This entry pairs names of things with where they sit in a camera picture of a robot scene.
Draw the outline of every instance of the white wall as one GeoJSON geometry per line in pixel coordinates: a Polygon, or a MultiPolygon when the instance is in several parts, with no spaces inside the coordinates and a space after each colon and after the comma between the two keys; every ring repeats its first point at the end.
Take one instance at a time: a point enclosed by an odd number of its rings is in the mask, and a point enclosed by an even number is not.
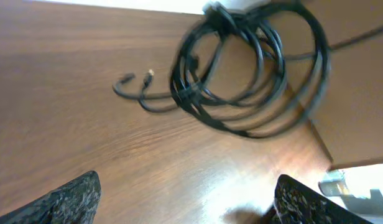
{"type": "Polygon", "coordinates": [[[67,4],[83,4],[103,7],[120,7],[127,9],[144,9],[167,12],[202,14],[203,7],[210,2],[220,2],[228,9],[243,10],[259,2],[270,0],[41,0],[67,4]]]}

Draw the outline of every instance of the wood grain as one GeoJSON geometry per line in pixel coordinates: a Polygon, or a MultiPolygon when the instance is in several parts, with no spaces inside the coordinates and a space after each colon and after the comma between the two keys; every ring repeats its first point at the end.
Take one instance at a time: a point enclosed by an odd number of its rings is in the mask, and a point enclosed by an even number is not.
{"type": "MultiPolygon", "coordinates": [[[[306,7],[331,45],[383,26],[383,0],[312,1],[306,7]]],[[[311,31],[301,18],[284,14],[271,22],[284,40],[286,54],[313,50],[311,31]]],[[[310,63],[287,67],[295,90],[310,63]]],[[[383,35],[332,53],[326,96],[311,118],[334,168],[383,162],[383,35]]]]}
{"type": "MultiPolygon", "coordinates": [[[[177,44],[199,19],[0,2],[0,215],[88,170],[103,191],[95,223],[221,223],[238,209],[262,213],[281,173],[314,188],[330,164],[307,127],[251,141],[182,111],[146,113],[113,93],[121,75],[135,72],[138,82],[148,69],[152,91],[166,90],[177,44]]],[[[235,47],[224,77],[252,72],[253,57],[235,47]]]]}

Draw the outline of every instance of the cable plug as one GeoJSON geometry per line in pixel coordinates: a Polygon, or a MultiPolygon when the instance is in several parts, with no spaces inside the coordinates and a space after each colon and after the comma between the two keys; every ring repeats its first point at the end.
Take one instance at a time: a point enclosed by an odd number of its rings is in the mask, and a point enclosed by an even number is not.
{"type": "Polygon", "coordinates": [[[131,80],[133,80],[135,78],[135,74],[133,73],[128,73],[128,74],[125,74],[124,77],[122,79],[120,79],[120,83],[121,84],[125,84],[131,80]]]}
{"type": "Polygon", "coordinates": [[[221,34],[237,34],[238,26],[232,15],[219,2],[215,2],[204,11],[206,20],[221,34]]]}
{"type": "Polygon", "coordinates": [[[154,72],[150,69],[149,72],[147,72],[146,77],[143,79],[142,91],[146,90],[150,86],[153,81],[153,76],[154,72]]]}

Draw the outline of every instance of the coiled cable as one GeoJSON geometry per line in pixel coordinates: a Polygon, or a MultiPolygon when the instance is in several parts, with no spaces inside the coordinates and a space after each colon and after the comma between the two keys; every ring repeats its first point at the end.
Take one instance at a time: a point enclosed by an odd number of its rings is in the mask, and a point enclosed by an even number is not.
{"type": "Polygon", "coordinates": [[[133,74],[128,74],[119,80],[113,85],[113,90],[117,95],[125,99],[137,100],[146,111],[164,113],[180,107],[202,123],[220,131],[227,131],[246,138],[270,138],[304,123],[309,118],[309,114],[318,106],[328,82],[331,51],[342,49],[382,33],[383,26],[330,47],[320,23],[299,1],[270,3],[254,8],[245,14],[229,13],[222,5],[217,4],[206,11],[206,20],[197,24],[185,36],[170,74],[170,92],[146,95],[145,92],[152,83],[152,72],[149,72],[145,77],[138,95],[122,91],[122,86],[128,84],[135,77],[133,74]],[[280,36],[266,20],[269,16],[281,11],[293,12],[307,21],[315,40],[314,52],[301,55],[283,55],[280,36]],[[265,37],[259,37],[256,34],[257,30],[261,30],[265,37]],[[220,42],[202,76],[198,77],[196,75],[198,57],[193,55],[193,47],[203,36],[208,34],[217,34],[220,42]],[[214,74],[215,66],[218,63],[223,45],[230,35],[238,36],[249,44],[249,46],[254,49],[257,60],[254,76],[247,87],[245,87],[242,93],[232,97],[230,100],[225,100],[210,92],[209,89],[207,89],[207,85],[214,74]],[[266,44],[271,51],[263,49],[262,44],[266,44]],[[264,58],[273,60],[274,66],[270,71],[270,78],[262,84],[259,84],[259,79],[264,71],[264,58]],[[248,119],[268,108],[268,106],[284,94],[287,87],[286,60],[302,60],[308,58],[312,59],[313,63],[306,79],[302,82],[299,89],[295,90],[293,98],[289,99],[281,108],[275,110],[270,116],[243,127],[231,128],[225,124],[227,121],[248,119]],[[305,105],[304,110],[296,118],[273,131],[265,133],[256,132],[257,129],[259,130],[259,128],[267,126],[287,111],[296,108],[300,97],[307,92],[315,75],[319,76],[320,81],[316,85],[314,94],[305,105]],[[252,103],[246,102],[248,99],[260,93],[267,85],[271,85],[271,89],[265,93],[262,98],[254,100],[252,103]],[[146,103],[146,101],[150,100],[165,100],[169,98],[175,101],[174,105],[163,108],[153,108],[146,103]],[[203,105],[230,105],[250,109],[236,116],[212,116],[204,109],[203,105]]]}

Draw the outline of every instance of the black cable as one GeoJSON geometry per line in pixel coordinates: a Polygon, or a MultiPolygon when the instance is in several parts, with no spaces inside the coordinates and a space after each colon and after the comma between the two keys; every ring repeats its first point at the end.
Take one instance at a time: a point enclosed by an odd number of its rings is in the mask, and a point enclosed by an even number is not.
{"type": "Polygon", "coordinates": [[[126,75],[122,80],[114,84],[113,90],[117,95],[125,99],[137,100],[145,110],[153,113],[168,112],[181,107],[184,111],[190,113],[196,119],[212,128],[247,138],[269,138],[282,134],[295,126],[304,123],[308,119],[309,114],[319,104],[328,81],[331,51],[343,49],[379,34],[383,34],[383,26],[360,35],[359,37],[346,40],[330,47],[320,23],[299,1],[270,3],[265,6],[254,8],[245,14],[229,13],[223,6],[217,4],[206,11],[206,20],[197,24],[184,37],[184,41],[178,51],[177,59],[172,67],[170,93],[145,94],[146,89],[148,89],[152,83],[152,72],[147,74],[138,95],[128,94],[121,90],[123,85],[128,84],[134,78],[133,74],[126,75]],[[266,20],[269,16],[282,11],[294,12],[308,22],[315,40],[314,52],[301,55],[283,55],[280,36],[266,20]],[[265,37],[258,37],[256,34],[258,29],[264,33],[265,37]],[[203,75],[198,77],[196,75],[198,57],[193,55],[193,47],[204,35],[208,34],[217,34],[220,42],[206,66],[203,75]],[[230,35],[236,35],[248,43],[254,49],[257,61],[254,76],[244,91],[230,100],[225,100],[210,92],[206,86],[214,73],[223,45],[230,35]],[[270,47],[273,53],[262,49],[262,44],[266,44],[266,46],[270,47]],[[270,78],[258,85],[264,70],[264,58],[273,60],[275,66],[271,71],[270,78]],[[308,58],[312,59],[313,63],[306,79],[304,79],[301,86],[295,91],[293,98],[289,99],[283,107],[277,109],[270,116],[266,116],[259,122],[247,126],[230,128],[224,123],[225,121],[240,121],[242,119],[247,119],[264,111],[284,94],[287,86],[285,61],[308,58]],[[193,80],[189,80],[188,74],[191,75],[193,80]],[[295,119],[274,131],[269,133],[255,132],[256,129],[264,127],[281,117],[286,112],[297,107],[298,99],[307,92],[315,75],[319,75],[320,81],[316,84],[315,93],[305,106],[303,112],[301,112],[295,119]],[[246,103],[246,100],[261,92],[268,85],[270,85],[270,91],[268,93],[252,103],[246,103]],[[164,108],[153,108],[146,103],[148,100],[165,100],[170,98],[176,102],[176,105],[164,108]],[[236,116],[212,116],[203,108],[203,105],[231,105],[234,107],[250,109],[249,111],[236,116]]]}

